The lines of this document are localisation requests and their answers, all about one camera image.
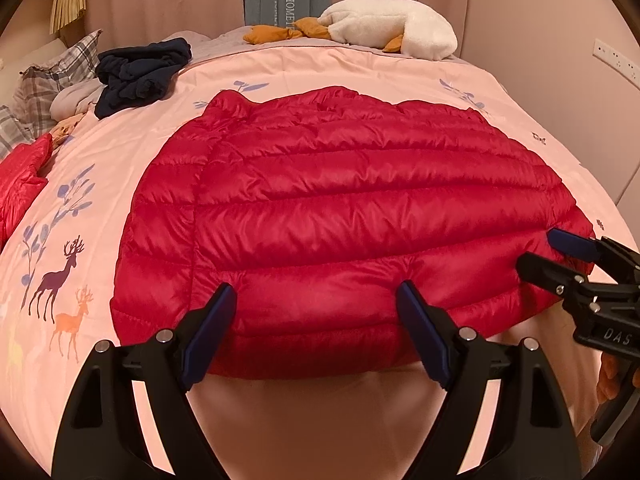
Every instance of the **wall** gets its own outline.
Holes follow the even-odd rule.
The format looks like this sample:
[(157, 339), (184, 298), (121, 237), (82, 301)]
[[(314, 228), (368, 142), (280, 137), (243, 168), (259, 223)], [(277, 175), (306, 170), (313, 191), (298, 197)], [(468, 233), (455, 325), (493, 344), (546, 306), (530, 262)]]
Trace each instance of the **wall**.
[(592, 56), (595, 38), (640, 64), (611, 0), (469, 0), (462, 57), (492, 72), (617, 202), (640, 163), (640, 91)]
[(52, 4), (53, 0), (23, 0), (0, 36), (0, 58), (5, 64), (57, 37), (49, 34)]

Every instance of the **red down jacket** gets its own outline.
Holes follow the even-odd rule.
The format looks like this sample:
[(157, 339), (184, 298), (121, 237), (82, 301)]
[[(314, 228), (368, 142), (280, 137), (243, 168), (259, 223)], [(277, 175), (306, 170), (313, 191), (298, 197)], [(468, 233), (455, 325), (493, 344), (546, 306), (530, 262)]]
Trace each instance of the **red down jacket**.
[(0, 251), (47, 185), (38, 170), (51, 158), (52, 149), (51, 135), (44, 134), (33, 144), (18, 144), (0, 162)]
[(211, 372), (378, 370), (416, 360), (402, 280), (484, 336), (550, 306), (514, 265), (527, 250), (562, 262), (554, 226), (593, 235), (551, 168), (474, 110), (336, 87), (264, 104), (223, 91), (138, 184), (113, 322), (141, 342), (229, 282), (238, 311)]

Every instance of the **purple deer print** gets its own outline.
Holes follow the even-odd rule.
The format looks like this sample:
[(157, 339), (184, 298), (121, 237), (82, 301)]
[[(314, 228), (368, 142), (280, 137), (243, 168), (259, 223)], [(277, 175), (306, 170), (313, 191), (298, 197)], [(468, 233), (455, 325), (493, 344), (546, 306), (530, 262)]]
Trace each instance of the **purple deer print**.
[[(69, 250), (66, 250), (66, 247), (71, 243), (71, 247)], [(31, 301), (29, 302), (29, 316), (31, 315), (31, 303), (35, 300), (36, 296), (38, 297), (38, 301), (36, 302), (36, 314), (38, 315), (38, 319), (40, 319), (40, 298), (46, 290), (50, 290), (49, 296), (47, 297), (47, 301), (44, 302), (44, 315), (42, 319), (44, 321), (47, 320), (47, 303), (51, 300), (51, 308), (49, 309), (49, 317), (52, 322), (55, 323), (53, 317), (53, 302), (56, 301), (56, 296), (58, 295), (58, 291), (60, 287), (66, 282), (66, 279), (69, 277), (69, 272), (71, 271), (71, 267), (76, 266), (76, 254), (81, 253), (84, 250), (84, 246), (82, 245), (82, 240), (80, 237), (76, 238), (73, 242), (67, 242), (65, 244), (65, 256), (66, 256), (66, 266), (63, 270), (59, 270), (58, 272), (47, 272), (43, 277), (40, 285), (38, 286), (38, 290), (34, 293)]]

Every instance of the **person's hand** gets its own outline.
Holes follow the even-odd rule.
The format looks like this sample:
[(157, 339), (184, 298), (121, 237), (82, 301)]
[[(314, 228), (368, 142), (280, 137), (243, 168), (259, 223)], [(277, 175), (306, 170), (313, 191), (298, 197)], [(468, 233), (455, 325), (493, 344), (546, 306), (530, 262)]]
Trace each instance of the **person's hand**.
[[(602, 353), (601, 357), (602, 365), (600, 366), (600, 377), (598, 378), (598, 386), (596, 387), (596, 394), (598, 396), (598, 402), (603, 404), (608, 400), (615, 399), (620, 393), (620, 377), (618, 372), (620, 371), (620, 360), (617, 357), (613, 357), (609, 354)], [(640, 388), (640, 368), (634, 375), (634, 386)]]

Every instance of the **clamp jaw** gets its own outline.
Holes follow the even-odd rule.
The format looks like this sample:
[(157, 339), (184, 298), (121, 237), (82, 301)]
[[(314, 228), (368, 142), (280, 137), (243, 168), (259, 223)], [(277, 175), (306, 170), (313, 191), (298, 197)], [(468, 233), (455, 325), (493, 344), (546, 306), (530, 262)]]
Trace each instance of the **clamp jaw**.
[(640, 364), (640, 254), (609, 238), (582, 238), (560, 229), (549, 231), (547, 238), (555, 250), (596, 264), (617, 281), (592, 283), (587, 276), (533, 253), (523, 254), (516, 263), (521, 280), (563, 299), (562, 307), (574, 318), (576, 342), (625, 363), (620, 394), (598, 410), (591, 426), (592, 439), (608, 446), (640, 400), (632, 384)]

